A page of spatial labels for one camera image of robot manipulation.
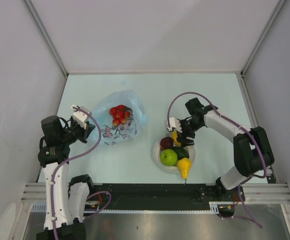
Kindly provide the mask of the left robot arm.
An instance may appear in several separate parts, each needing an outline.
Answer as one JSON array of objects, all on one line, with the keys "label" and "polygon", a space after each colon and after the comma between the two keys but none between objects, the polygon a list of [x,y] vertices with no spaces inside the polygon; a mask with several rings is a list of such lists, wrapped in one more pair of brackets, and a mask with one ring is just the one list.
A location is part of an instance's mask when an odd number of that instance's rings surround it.
[{"label": "left robot arm", "polygon": [[44,136],[40,140],[38,160],[46,187],[46,215],[44,230],[38,240],[84,240],[83,223],[85,201],[94,197],[95,187],[87,174],[67,180],[70,145],[87,142],[95,125],[84,113],[75,113],[70,120],[49,116],[41,121]]}]

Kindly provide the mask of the red fake strawberry bunch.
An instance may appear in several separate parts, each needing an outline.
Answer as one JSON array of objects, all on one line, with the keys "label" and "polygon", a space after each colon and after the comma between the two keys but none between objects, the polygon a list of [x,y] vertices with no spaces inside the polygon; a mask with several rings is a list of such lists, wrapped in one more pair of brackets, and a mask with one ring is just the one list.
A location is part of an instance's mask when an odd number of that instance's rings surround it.
[{"label": "red fake strawberry bunch", "polygon": [[109,110],[109,114],[113,117],[112,125],[117,127],[119,124],[125,124],[131,116],[131,111],[125,105],[118,105]]}]

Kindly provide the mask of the dark green fake avocado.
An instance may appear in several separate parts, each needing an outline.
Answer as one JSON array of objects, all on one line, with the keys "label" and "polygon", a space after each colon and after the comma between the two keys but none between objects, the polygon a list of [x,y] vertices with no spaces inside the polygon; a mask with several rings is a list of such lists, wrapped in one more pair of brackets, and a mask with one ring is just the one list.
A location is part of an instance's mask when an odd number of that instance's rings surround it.
[{"label": "dark green fake avocado", "polygon": [[189,158],[189,153],[184,148],[174,146],[172,150],[176,153],[178,160]]}]

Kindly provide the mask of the green fake apple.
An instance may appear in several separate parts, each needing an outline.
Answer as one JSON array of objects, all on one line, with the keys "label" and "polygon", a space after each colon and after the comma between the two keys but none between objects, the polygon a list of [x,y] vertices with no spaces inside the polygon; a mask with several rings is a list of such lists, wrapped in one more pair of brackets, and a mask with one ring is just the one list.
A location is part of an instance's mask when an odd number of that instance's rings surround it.
[{"label": "green fake apple", "polygon": [[160,153],[160,162],[164,166],[174,166],[178,161],[176,153],[172,149],[165,149]]}]

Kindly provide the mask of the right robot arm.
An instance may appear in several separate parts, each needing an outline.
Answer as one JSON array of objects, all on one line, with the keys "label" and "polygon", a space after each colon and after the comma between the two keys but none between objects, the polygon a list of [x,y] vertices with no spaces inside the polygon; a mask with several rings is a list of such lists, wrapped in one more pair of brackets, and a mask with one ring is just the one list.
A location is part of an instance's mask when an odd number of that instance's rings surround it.
[{"label": "right robot arm", "polygon": [[185,103],[189,117],[177,119],[176,141],[181,147],[193,146],[195,132],[206,127],[215,130],[233,144],[234,166],[215,183],[216,197],[222,201],[233,195],[233,190],[251,178],[266,178],[267,168],[275,159],[264,128],[243,126],[221,114],[197,98]]}]

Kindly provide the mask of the yellow fake pear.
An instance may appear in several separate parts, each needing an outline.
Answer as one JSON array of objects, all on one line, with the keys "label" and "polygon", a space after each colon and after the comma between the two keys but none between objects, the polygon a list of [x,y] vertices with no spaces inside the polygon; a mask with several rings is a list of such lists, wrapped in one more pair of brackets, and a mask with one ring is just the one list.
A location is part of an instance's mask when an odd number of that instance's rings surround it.
[{"label": "yellow fake pear", "polygon": [[185,182],[187,182],[187,178],[188,178],[191,166],[192,166],[192,162],[190,161],[189,158],[186,158],[186,157],[180,159],[177,163],[177,167],[180,171],[181,178],[184,179]]}]

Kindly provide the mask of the yellow fake lemon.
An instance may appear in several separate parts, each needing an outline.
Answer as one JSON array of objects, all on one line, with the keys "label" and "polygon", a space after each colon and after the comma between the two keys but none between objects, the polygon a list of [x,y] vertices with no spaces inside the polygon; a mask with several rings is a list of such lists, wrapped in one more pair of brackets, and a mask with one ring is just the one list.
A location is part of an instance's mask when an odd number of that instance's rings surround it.
[{"label": "yellow fake lemon", "polygon": [[172,132],[172,139],[175,145],[181,146],[181,143],[178,142],[178,132],[176,130]]}]

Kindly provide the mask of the light blue printed plastic bag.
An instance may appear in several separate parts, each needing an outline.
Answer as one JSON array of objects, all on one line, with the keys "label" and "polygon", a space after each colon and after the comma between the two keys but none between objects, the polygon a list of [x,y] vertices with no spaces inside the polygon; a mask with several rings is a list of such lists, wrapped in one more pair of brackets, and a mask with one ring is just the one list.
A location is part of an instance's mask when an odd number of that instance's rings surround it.
[{"label": "light blue printed plastic bag", "polygon": [[92,116],[100,132],[93,131],[89,139],[97,141],[101,135],[100,143],[104,145],[115,145],[137,137],[148,119],[140,97],[133,90],[108,95],[92,110]]}]

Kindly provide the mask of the dark red fake fruit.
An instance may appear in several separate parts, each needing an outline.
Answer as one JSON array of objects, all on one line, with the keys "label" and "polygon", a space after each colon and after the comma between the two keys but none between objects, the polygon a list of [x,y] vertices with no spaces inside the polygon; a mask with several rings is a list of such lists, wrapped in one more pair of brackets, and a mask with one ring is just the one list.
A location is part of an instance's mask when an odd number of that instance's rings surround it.
[{"label": "dark red fake fruit", "polygon": [[169,136],[166,136],[160,140],[160,149],[161,150],[172,149],[173,146],[174,146],[174,141]]}]

